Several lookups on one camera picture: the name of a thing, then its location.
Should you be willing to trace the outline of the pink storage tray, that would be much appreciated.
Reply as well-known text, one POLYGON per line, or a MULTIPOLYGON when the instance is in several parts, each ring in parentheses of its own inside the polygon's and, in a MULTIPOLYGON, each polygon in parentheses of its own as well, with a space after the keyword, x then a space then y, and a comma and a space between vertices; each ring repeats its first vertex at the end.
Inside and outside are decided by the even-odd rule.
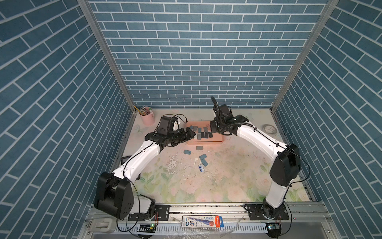
POLYGON ((224 141, 223 135, 211 131, 210 121, 189 121, 186 127, 196 133, 187 144, 221 144, 224 141))

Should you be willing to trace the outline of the teal speckled eraser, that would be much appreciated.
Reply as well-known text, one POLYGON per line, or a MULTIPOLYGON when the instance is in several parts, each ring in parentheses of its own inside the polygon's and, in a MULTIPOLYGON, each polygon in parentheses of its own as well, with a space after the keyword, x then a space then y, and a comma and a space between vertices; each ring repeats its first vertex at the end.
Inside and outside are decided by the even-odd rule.
POLYGON ((184 154, 191 155, 191 153, 192 152, 190 150, 186 150, 186 149, 184 150, 184 154))

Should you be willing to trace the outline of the blue eraser with print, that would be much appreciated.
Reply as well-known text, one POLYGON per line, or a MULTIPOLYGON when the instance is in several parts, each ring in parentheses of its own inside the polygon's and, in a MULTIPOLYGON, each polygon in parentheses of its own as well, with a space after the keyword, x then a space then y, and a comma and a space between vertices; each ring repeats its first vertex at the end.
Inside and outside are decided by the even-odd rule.
POLYGON ((200 160, 204 160, 205 158, 207 158, 206 154, 203 154, 201 156, 199 156, 200 160))

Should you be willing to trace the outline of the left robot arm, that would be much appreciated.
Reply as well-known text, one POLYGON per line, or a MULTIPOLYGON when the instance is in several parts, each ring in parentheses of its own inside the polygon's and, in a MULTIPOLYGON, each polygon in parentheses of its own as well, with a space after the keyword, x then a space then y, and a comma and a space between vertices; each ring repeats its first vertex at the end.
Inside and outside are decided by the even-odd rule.
POLYGON ((155 200, 139 195, 134 182, 165 147, 177 146, 195 136, 192 129, 180 125, 176 116, 161 117, 157 128, 145 136, 142 145, 125 163, 98 178, 94 207, 119 220, 130 214, 153 218, 155 200))

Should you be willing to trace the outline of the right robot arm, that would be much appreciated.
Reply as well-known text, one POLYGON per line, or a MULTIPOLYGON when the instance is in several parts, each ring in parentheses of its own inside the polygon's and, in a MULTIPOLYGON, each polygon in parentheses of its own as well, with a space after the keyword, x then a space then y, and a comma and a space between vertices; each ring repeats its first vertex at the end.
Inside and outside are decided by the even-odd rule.
POLYGON ((213 102, 214 120, 210 122, 213 133, 225 136, 238 136, 260 149, 269 157, 272 167, 270 177, 272 183, 264 200, 263 208, 276 210, 284 203, 287 191, 297 178, 301 166, 298 146, 287 145, 270 136, 254 126, 249 120, 242 116, 234 116, 232 109, 223 104, 219 105, 211 96, 213 102))

